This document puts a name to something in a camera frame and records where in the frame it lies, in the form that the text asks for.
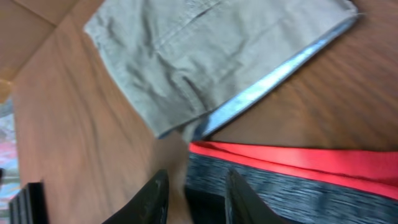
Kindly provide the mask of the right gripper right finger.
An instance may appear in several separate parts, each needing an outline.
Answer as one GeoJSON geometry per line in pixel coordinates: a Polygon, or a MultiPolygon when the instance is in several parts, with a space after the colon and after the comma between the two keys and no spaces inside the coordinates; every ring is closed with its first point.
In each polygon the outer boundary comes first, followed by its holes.
{"type": "Polygon", "coordinates": [[[226,176],[226,222],[229,224],[288,224],[271,210],[236,170],[226,176]]]}

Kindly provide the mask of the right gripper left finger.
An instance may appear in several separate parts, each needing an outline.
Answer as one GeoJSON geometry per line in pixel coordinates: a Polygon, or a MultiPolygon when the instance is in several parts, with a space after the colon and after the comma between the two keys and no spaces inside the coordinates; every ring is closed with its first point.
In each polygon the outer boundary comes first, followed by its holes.
{"type": "Polygon", "coordinates": [[[168,208],[169,177],[161,169],[103,224],[166,224],[168,208]]]}

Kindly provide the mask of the black leggings red waistband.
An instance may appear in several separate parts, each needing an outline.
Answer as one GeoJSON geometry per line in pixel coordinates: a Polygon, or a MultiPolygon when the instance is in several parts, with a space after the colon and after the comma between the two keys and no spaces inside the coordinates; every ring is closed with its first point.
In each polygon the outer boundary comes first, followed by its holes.
{"type": "Polygon", "coordinates": [[[397,153],[198,141],[189,145],[188,187],[226,192],[239,172],[292,223],[396,223],[397,153]]]}

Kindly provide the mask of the folded khaki trousers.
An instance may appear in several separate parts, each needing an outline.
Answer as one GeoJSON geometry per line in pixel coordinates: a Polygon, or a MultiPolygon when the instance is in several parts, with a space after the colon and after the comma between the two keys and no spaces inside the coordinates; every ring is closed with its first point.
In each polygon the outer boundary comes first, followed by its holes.
{"type": "Polygon", "coordinates": [[[213,132],[289,77],[358,16],[344,0],[105,1],[85,24],[157,138],[213,132]]]}

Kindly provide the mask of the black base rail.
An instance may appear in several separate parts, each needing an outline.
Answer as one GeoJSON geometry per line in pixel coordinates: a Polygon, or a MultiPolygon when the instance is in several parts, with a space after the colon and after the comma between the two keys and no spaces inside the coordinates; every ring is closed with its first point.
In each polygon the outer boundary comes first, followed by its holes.
{"type": "Polygon", "coordinates": [[[49,224],[44,185],[26,184],[9,202],[10,224],[49,224]]]}

